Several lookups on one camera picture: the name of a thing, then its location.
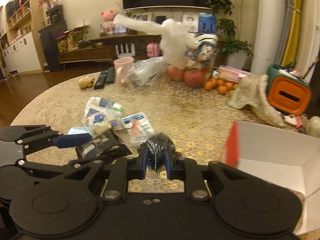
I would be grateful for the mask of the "beige crumpled cloth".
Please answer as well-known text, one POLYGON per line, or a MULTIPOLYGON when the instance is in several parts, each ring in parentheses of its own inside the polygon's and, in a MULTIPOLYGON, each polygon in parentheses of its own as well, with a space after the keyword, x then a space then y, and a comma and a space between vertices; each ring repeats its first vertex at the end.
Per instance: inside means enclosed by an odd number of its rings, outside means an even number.
POLYGON ((272 107, 267 100, 267 85, 268 76, 266 74, 251 74, 243 77, 232 93, 227 105, 237 110, 249 106, 254 114, 268 125, 279 128, 284 127, 285 124, 281 113, 272 107))

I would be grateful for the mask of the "black remote control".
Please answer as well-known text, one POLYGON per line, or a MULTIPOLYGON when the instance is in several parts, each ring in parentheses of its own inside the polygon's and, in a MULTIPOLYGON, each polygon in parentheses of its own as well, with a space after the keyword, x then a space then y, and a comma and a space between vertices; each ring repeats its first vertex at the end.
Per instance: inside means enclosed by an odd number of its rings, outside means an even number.
POLYGON ((105 83, 108 85, 113 84, 115 82, 115 79, 116 79, 115 68, 114 67, 108 68, 105 83))
POLYGON ((104 88, 104 85, 105 85, 105 82, 106 82, 106 78, 107 78, 107 72, 108 70, 103 70, 99 77, 97 78, 97 81, 94 85, 94 89, 95 90, 98 90, 98 89, 103 89, 104 88))

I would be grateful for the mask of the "pink flat box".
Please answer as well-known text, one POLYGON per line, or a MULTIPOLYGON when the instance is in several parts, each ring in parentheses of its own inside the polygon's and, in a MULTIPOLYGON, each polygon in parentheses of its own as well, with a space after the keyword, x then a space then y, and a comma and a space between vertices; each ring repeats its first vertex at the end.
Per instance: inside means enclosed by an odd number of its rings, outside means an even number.
POLYGON ((242 78, 247 77, 251 74, 252 73, 241 70, 241 69, 220 65, 218 68, 217 77, 225 81, 238 83, 242 78))

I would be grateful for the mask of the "white wifi router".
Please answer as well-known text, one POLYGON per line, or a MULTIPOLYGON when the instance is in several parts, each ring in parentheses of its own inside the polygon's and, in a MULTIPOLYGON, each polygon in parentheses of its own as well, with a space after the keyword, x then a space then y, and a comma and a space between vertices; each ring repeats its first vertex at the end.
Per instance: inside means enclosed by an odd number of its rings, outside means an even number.
POLYGON ((120 43, 115 46, 117 58, 134 57, 136 55, 134 43, 120 43))

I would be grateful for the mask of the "pink mug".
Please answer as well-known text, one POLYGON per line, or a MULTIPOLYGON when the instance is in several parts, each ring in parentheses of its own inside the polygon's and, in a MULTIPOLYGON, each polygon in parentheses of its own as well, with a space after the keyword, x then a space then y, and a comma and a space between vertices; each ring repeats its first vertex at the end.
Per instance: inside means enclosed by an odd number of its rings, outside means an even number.
POLYGON ((125 76, 134 64, 134 58, 122 57, 114 61, 114 68, 116 71, 116 82, 124 84, 125 76))

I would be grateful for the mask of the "black snack packet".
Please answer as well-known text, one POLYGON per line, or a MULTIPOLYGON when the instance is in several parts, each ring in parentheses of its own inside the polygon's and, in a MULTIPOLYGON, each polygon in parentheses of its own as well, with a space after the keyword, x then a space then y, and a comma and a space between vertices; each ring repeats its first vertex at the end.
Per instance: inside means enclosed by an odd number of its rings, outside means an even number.
POLYGON ((119 137, 108 129, 90 142, 75 148, 78 158, 108 156, 112 159, 131 155, 130 149, 119 141, 119 137))

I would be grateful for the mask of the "white plastic bag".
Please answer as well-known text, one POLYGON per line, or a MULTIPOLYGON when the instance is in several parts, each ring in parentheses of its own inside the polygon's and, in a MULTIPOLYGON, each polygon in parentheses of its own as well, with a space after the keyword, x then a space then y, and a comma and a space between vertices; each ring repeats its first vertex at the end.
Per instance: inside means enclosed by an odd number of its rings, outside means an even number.
POLYGON ((161 36, 159 47, 164 61, 181 70, 206 68, 213 62, 212 57, 217 54, 217 35, 203 34, 196 37, 188 31, 186 24, 172 18, 158 24, 117 15, 114 23, 148 35, 161 36))

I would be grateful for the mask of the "black mesh snack bag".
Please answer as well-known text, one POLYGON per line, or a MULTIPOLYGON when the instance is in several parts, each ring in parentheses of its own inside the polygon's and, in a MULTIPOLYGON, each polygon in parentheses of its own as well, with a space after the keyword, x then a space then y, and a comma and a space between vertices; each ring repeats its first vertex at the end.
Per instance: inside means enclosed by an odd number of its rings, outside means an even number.
POLYGON ((154 134, 138 148, 138 154, 144 157, 146 166, 153 172, 160 172, 165 165, 165 158, 171 153, 174 158, 179 157, 174 142, 165 133, 154 134))

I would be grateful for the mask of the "light blue small box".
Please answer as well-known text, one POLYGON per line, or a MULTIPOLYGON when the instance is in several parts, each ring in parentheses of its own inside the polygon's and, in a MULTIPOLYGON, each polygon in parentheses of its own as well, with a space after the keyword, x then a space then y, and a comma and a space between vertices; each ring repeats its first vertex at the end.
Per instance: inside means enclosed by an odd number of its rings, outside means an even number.
POLYGON ((67 133, 68 135, 89 134, 88 127, 72 127, 67 133))

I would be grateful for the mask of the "pile of small oranges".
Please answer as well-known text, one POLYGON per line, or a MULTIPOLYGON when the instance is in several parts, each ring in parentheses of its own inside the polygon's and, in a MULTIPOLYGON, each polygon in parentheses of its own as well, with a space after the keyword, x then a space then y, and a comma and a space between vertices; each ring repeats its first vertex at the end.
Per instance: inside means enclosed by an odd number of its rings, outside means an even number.
POLYGON ((217 92, 221 95, 228 94, 231 96, 238 84, 233 82, 226 82, 222 79, 217 79, 215 77, 211 77, 207 82, 204 83, 204 89, 206 91, 211 91, 216 89, 217 92))

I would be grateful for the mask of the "pink white small item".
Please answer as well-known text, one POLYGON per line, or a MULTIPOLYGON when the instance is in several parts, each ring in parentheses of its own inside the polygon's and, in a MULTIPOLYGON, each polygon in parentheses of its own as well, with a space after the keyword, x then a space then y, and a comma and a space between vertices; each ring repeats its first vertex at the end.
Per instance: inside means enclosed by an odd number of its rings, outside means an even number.
POLYGON ((295 116, 293 114, 290 114, 290 115, 284 116, 283 119, 287 124, 295 126, 295 128, 300 128, 303 126, 303 122, 300 116, 295 116))

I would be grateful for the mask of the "orange green tissue box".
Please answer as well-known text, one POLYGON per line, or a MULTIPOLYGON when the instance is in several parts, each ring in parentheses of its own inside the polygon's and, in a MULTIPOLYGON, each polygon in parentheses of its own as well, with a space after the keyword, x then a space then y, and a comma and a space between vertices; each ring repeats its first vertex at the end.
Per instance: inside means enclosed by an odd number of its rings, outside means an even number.
POLYGON ((303 114, 311 100, 310 86, 277 64, 270 65, 266 74, 268 103, 284 113, 303 114))

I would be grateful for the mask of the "round cream ball container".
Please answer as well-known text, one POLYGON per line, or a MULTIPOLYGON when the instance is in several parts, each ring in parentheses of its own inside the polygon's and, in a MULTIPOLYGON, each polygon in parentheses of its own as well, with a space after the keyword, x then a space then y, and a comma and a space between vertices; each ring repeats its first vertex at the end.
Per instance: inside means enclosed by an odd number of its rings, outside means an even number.
POLYGON ((320 117, 313 116, 308 120, 306 133, 309 136, 320 138, 320 117))

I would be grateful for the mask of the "sausage picture snack packet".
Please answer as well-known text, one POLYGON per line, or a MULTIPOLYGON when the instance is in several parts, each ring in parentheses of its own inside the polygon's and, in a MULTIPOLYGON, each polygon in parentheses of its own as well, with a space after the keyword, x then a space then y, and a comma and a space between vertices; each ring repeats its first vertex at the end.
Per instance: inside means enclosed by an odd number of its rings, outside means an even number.
POLYGON ((145 113, 140 112, 122 118, 123 129, 117 130, 120 141, 129 146, 139 146, 156 134, 145 113))

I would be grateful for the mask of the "black remote control right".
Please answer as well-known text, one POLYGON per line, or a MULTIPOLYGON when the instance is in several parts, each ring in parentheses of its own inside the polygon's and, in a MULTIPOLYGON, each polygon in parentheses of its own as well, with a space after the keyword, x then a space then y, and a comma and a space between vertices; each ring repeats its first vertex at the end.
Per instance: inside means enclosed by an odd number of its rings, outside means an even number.
POLYGON ((115 82, 115 79, 116 79, 115 68, 114 67, 108 68, 105 83, 108 85, 113 84, 115 82))

